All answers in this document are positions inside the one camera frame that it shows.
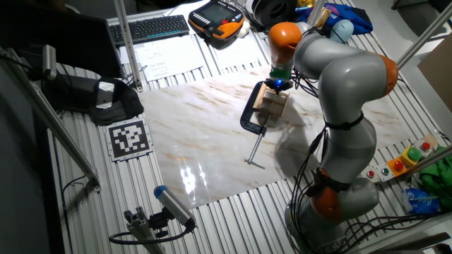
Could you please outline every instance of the metal pole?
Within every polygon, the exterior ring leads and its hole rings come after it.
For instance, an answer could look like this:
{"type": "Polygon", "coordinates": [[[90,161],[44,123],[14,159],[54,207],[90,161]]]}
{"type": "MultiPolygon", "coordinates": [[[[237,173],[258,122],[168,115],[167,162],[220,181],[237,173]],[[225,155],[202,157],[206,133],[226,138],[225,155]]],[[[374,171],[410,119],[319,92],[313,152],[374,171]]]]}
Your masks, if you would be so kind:
{"type": "Polygon", "coordinates": [[[317,19],[320,16],[320,12],[322,11],[323,6],[325,5],[326,0],[318,0],[316,1],[316,5],[312,9],[311,15],[309,15],[308,25],[315,26],[317,23],[317,19]]]}
{"type": "MultiPolygon", "coordinates": [[[[20,61],[20,59],[12,49],[8,50],[7,55],[11,59],[20,61]]],[[[56,136],[61,145],[63,145],[64,149],[66,149],[72,159],[80,167],[80,169],[86,174],[90,181],[92,181],[93,186],[98,187],[97,191],[99,191],[99,176],[93,170],[90,163],[85,158],[85,155],[83,155],[76,143],[72,140],[63,124],[61,124],[52,106],[42,94],[41,89],[33,85],[28,80],[28,77],[23,71],[22,67],[18,66],[17,64],[3,60],[0,61],[0,65],[5,68],[6,73],[14,81],[15,85],[22,92],[24,97],[30,103],[31,107],[45,122],[46,126],[49,127],[49,129],[56,136]]]]}
{"type": "Polygon", "coordinates": [[[129,57],[130,67],[132,69],[133,81],[136,89],[139,92],[143,91],[141,86],[141,79],[139,76],[138,64],[136,63],[135,51],[133,50],[132,36],[130,34],[129,22],[127,22],[126,9],[124,8],[123,0],[113,0],[116,14],[118,15],[119,26],[121,27],[122,35],[126,46],[127,56],[129,57]]]}
{"type": "Polygon", "coordinates": [[[452,3],[436,18],[436,20],[421,34],[419,39],[397,60],[397,67],[400,70],[424,44],[430,40],[432,35],[452,16],[452,3]]]}
{"type": "Polygon", "coordinates": [[[416,165],[408,168],[408,172],[406,174],[404,174],[403,176],[404,177],[412,176],[413,174],[425,169],[426,167],[432,165],[433,163],[436,163],[451,155],[452,155],[452,145],[449,145],[448,147],[444,148],[442,151],[435,152],[434,154],[423,159],[421,162],[417,163],[416,165]]]}

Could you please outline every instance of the red button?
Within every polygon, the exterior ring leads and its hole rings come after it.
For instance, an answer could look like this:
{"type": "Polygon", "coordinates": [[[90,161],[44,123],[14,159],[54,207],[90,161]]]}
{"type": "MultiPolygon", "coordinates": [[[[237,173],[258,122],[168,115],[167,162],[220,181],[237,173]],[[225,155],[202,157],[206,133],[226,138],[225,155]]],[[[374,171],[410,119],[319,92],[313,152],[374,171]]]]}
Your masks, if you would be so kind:
{"type": "Polygon", "coordinates": [[[424,142],[424,143],[422,144],[421,148],[422,148],[424,151],[427,151],[428,149],[430,149],[430,144],[427,143],[427,142],[424,142]]]}
{"type": "Polygon", "coordinates": [[[394,162],[394,167],[395,167],[395,170],[402,171],[405,166],[403,165],[403,162],[395,161],[394,162]]]}

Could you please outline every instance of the green object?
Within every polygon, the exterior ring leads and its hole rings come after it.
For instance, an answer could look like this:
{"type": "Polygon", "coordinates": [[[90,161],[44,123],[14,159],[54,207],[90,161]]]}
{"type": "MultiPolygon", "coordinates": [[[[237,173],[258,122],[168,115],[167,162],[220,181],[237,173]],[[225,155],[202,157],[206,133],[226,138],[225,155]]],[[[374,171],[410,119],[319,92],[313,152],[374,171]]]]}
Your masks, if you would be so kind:
{"type": "MultiPolygon", "coordinates": [[[[436,152],[443,150],[438,146],[436,152]]],[[[422,187],[431,196],[438,196],[445,210],[452,210],[452,156],[446,157],[435,164],[421,170],[422,187]]]]}
{"type": "Polygon", "coordinates": [[[280,70],[278,68],[274,68],[270,72],[270,78],[281,78],[281,79],[285,79],[285,80],[290,80],[290,74],[291,74],[291,71],[284,71],[284,70],[280,70]]]}
{"type": "Polygon", "coordinates": [[[417,161],[421,158],[421,152],[417,148],[411,147],[408,150],[408,157],[412,160],[417,161]]]}

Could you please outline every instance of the document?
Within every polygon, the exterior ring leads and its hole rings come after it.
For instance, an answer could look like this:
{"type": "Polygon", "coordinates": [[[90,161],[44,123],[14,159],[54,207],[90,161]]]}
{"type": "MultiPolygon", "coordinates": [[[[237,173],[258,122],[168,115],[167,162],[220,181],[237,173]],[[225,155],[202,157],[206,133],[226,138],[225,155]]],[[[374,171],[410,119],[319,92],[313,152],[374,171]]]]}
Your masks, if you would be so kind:
{"type": "Polygon", "coordinates": [[[143,43],[138,55],[146,79],[157,80],[203,66],[203,56],[190,35],[143,43]]]}

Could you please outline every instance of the paper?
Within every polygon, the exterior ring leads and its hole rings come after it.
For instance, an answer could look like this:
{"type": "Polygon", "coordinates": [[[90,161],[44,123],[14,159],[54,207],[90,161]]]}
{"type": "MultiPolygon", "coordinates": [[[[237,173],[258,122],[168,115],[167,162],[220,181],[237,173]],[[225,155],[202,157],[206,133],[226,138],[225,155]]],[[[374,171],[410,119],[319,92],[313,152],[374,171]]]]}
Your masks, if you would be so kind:
{"type": "Polygon", "coordinates": [[[257,62],[256,43],[250,34],[243,38],[237,38],[230,46],[224,49],[215,49],[217,63],[221,68],[241,66],[257,62]]]}
{"type": "MultiPolygon", "coordinates": [[[[190,12],[196,10],[197,8],[207,4],[209,2],[209,0],[204,0],[204,1],[199,1],[196,3],[192,3],[192,4],[181,4],[179,6],[174,7],[172,10],[169,10],[165,13],[163,13],[164,17],[167,16],[176,16],[176,15],[183,15],[185,21],[187,22],[187,24],[189,24],[189,14],[190,12]]],[[[190,25],[189,29],[190,29],[190,35],[194,35],[196,34],[195,31],[193,30],[193,28],[191,28],[190,25]]]]}
{"type": "Polygon", "coordinates": [[[203,56],[195,48],[190,35],[146,42],[138,50],[141,65],[148,66],[148,81],[192,71],[203,66],[203,56]]]}
{"type": "MultiPolygon", "coordinates": [[[[143,45],[142,44],[138,44],[138,45],[134,45],[133,46],[133,50],[135,51],[135,58],[136,58],[136,62],[140,63],[140,52],[143,49],[143,45]]],[[[127,55],[127,50],[126,47],[120,47],[119,48],[119,55],[120,55],[120,59],[121,59],[121,64],[129,64],[129,55],[127,55]]]]}

